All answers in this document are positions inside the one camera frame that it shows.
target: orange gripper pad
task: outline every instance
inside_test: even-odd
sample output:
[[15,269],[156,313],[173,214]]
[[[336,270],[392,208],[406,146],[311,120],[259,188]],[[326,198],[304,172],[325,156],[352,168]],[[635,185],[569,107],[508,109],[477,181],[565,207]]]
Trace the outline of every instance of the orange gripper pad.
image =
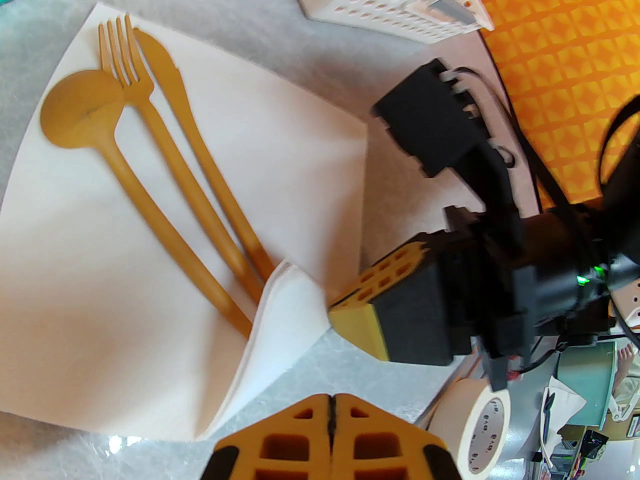
[[332,479],[460,478],[441,439],[353,395],[335,398]]
[[206,480],[460,480],[441,439],[348,394],[314,395],[215,446]]
[[330,480],[329,420],[329,395],[306,398],[222,439],[207,469],[228,468],[215,476],[228,480]]

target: fork tine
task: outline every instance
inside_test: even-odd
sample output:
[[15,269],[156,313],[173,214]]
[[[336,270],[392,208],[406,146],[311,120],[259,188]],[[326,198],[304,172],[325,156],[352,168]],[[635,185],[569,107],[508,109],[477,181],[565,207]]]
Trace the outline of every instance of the fork tine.
[[98,25],[98,43],[100,45],[100,69],[113,75],[112,60],[109,57],[109,47],[107,46],[107,37],[105,34],[105,25],[100,23]]
[[131,17],[128,14],[124,16],[124,25],[126,27],[126,39],[128,40],[128,52],[131,55],[131,61],[133,62],[133,67],[135,68],[138,79],[148,76],[149,72],[140,55],[138,41],[136,41],[136,37],[133,34],[133,27],[131,26]]
[[118,45],[116,44],[116,37],[114,32],[114,24],[111,21],[107,21],[107,33],[109,35],[109,46],[111,48],[111,60],[113,67],[118,75],[118,80],[122,87],[126,87],[129,84],[127,83],[127,79],[124,77],[122,73],[121,63],[118,60]]
[[127,41],[125,40],[124,33],[122,31],[122,20],[119,16],[116,19],[116,30],[118,32],[118,43],[120,46],[120,56],[122,57],[122,66],[124,66],[124,71],[126,71],[126,76],[128,77],[129,82],[133,84],[136,81],[136,77],[133,74],[133,70],[131,69],[131,64],[129,62],[129,48],[127,48]]

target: white plastic basket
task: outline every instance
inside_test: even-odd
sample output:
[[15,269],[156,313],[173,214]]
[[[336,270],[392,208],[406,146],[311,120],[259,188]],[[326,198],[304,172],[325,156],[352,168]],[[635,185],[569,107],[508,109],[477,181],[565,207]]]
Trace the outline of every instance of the white plastic basket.
[[308,18],[423,43],[494,25],[480,0],[299,0]]

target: fork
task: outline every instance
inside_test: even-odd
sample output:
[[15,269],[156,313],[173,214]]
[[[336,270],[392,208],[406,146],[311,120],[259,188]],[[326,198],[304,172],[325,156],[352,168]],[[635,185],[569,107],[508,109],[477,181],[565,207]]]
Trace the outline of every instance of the fork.
[[128,14],[124,21],[126,38],[121,18],[116,19],[116,32],[114,32],[114,23],[107,22],[109,46],[107,46],[105,26],[102,23],[98,26],[100,66],[103,71],[112,75],[115,71],[116,77],[124,89],[126,103],[137,109],[151,131],[155,144],[169,166],[174,180],[178,183],[206,235],[251,299],[258,304],[263,292],[262,283],[254,274],[249,261],[229,235],[181,155],[158,110],[151,103],[149,98],[154,91],[154,82],[138,50],[138,43],[134,37],[131,18]]

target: spoon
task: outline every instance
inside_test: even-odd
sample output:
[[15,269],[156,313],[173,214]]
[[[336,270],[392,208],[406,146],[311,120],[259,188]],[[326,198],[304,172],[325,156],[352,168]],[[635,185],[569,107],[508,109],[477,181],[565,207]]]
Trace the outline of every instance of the spoon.
[[247,316],[151,199],[118,148],[115,130],[124,105],[116,78],[105,71],[79,71],[50,90],[42,103],[40,124],[46,138],[58,147],[98,150],[170,256],[233,327],[249,338],[252,325]]

